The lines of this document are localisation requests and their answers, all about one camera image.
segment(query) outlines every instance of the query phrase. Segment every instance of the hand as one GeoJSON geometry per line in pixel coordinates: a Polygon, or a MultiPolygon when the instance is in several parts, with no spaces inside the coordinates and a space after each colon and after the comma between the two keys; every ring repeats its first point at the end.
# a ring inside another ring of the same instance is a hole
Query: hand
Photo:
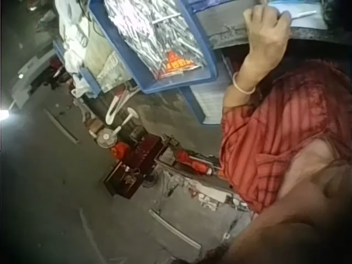
{"type": "Polygon", "coordinates": [[[290,36],[291,15],[279,17],[276,8],[256,5],[244,12],[250,52],[238,78],[242,83],[255,86],[282,60],[290,36]]]}

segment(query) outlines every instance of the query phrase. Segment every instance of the woman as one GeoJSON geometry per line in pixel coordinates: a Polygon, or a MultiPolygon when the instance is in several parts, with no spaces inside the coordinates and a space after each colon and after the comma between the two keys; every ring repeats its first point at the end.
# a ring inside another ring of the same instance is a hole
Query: woman
{"type": "Polygon", "coordinates": [[[221,162],[234,190],[261,213],[333,161],[351,161],[351,86],[331,65],[310,61],[251,107],[257,84],[283,58],[291,18],[264,5],[244,17],[250,52],[225,93],[221,162]]]}
{"type": "Polygon", "coordinates": [[[291,17],[263,5],[244,17],[250,52],[224,96],[221,162],[258,215],[198,263],[351,263],[350,80],[307,62],[251,106],[256,86],[283,58],[291,17]]]}

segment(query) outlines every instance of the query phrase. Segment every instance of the skin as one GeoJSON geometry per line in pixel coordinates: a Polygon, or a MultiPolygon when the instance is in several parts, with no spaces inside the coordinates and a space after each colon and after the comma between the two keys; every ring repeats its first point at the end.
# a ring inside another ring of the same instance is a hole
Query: skin
{"type": "MultiPolygon", "coordinates": [[[[290,36],[291,15],[284,12],[278,19],[278,10],[256,5],[244,12],[250,52],[246,56],[236,83],[245,91],[251,91],[282,60],[290,36]]],[[[250,95],[230,85],[225,92],[223,110],[248,103],[250,95]]]]}
{"type": "MultiPolygon", "coordinates": [[[[250,52],[235,81],[251,91],[282,60],[291,17],[265,5],[246,10],[244,17],[250,52]]],[[[249,99],[231,85],[223,111],[249,99]]],[[[299,177],[284,183],[278,201],[236,237],[223,257],[200,263],[341,263],[346,257],[350,263],[346,253],[352,246],[352,167],[337,158],[326,142],[314,141],[294,158],[291,174],[299,177]]]]}

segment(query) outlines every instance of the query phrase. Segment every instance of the white bangle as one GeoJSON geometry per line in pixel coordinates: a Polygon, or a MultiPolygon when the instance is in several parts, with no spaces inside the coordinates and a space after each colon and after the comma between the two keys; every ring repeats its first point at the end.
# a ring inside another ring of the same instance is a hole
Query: white bangle
{"type": "Polygon", "coordinates": [[[255,92],[256,87],[254,86],[253,90],[251,90],[251,91],[249,91],[249,92],[242,90],[242,89],[238,86],[238,84],[237,84],[237,82],[236,82],[236,80],[235,80],[235,77],[237,76],[237,74],[238,74],[238,72],[234,73],[234,75],[233,75],[233,77],[232,77],[232,82],[233,82],[233,85],[235,86],[235,88],[236,88],[237,90],[239,90],[240,92],[244,93],[245,95],[251,95],[251,94],[253,94],[253,93],[255,92]]]}

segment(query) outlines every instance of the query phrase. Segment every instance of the orange sign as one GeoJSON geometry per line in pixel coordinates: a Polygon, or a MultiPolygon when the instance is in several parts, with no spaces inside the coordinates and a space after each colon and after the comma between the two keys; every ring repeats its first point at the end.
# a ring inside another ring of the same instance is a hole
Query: orange sign
{"type": "Polygon", "coordinates": [[[178,57],[173,51],[169,51],[167,54],[166,73],[161,74],[160,77],[169,75],[172,72],[180,70],[187,70],[195,66],[194,62],[189,59],[178,57]]]}

